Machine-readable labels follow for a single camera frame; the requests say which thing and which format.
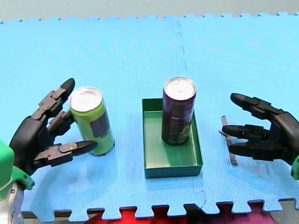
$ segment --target can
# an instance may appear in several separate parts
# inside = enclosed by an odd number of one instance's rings
[[[102,155],[110,151],[115,141],[102,93],[94,87],[80,87],[70,95],[69,104],[82,138],[98,143],[91,154]]]
[[[180,145],[188,139],[195,96],[195,83],[186,77],[174,77],[165,82],[162,139],[166,143]]]

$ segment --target blue foam mat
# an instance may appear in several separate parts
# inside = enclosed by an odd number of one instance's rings
[[[249,212],[248,201],[280,210],[280,199],[299,199],[299,186],[283,161],[237,157],[231,166],[220,117],[230,124],[260,124],[229,100],[232,92],[258,96],[299,118],[298,16],[196,18],[167,16],[125,20],[51,19],[0,25],[0,102],[9,143],[22,119],[64,80],[102,90],[115,148],[89,154],[59,167],[44,167],[26,191],[23,211],[41,221],[53,211],[72,210],[70,221],[88,219],[86,210],[105,209],[103,218],[120,218],[119,208],[137,207],[137,217],[153,216],[151,206],[169,205],[168,215],[185,214],[195,203],[207,213],[216,203],[233,202],[233,212]],[[142,151],[142,98],[162,95],[164,81],[192,78],[198,88],[195,113],[204,166],[197,177],[146,180]],[[57,142],[78,141],[76,125]]]

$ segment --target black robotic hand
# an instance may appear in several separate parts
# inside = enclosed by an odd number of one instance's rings
[[[94,141],[54,145],[55,138],[65,134],[74,122],[71,111],[61,112],[74,86],[75,80],[70,78],[56,91],[50,91],[39,103],[39,108],[26,117],[15,132],[9,144],[15,154],[14,165],[29,175],[43,166],[69,162],[73,155],[81,155],[96,147]]]
[[[230,99],[252,116],[270,121],[271,127],[266,130],[253,125],[223,126],[225,134],[248,140],[230,145],[229,151],[255,160],[282,159],[292,165],[291,175],[299,179],[299,122],[289,112],[276,109],[259,98],[233,93]]]

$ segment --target red fabric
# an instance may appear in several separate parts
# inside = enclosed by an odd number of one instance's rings
[[[208,216],[202,214],[197,224],[277,224],[269,213],[262,210],[260,204],[252,204],[248,214],[232,214],[231,205],[220,205],[220,214]],[[86,224],[187,224],[187,217],[167,217],[167,208],[155,208],[153,218],[135,218],[136,210],[121,210],[122,219],[102,220],[101,215]]]
[[[100,216],[86,222],[86,224],[186,224],[187,217],[167,217],[167,209],[154,209],[153,218],[135,218],[136,210],[121,210],[120,220],[102,220]]]

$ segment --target green box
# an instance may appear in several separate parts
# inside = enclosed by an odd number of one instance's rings
[[[195,116],[188,140],[171,146],[161,138],[162,99],[143,99],[143,147],[146,178],[199,175],[202,158]]]

